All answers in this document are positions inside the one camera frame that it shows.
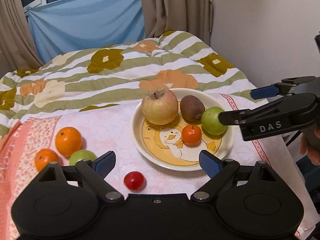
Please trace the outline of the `right hand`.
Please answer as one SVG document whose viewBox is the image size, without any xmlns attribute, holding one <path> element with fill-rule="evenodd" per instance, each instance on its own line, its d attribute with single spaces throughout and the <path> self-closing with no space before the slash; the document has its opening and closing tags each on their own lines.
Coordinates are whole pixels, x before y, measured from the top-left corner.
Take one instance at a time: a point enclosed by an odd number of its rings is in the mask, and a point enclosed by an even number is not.
<svg viewBox="0 0 320 240">
<path fill-rule="evenodd" d="M 300 140 L 300 155 L 307 154 L 313 165 L 319 166 L 319 151 L 317 151 L 314 147 L 311 146 L 310 142 L 303 134 Z"/>
</svg>

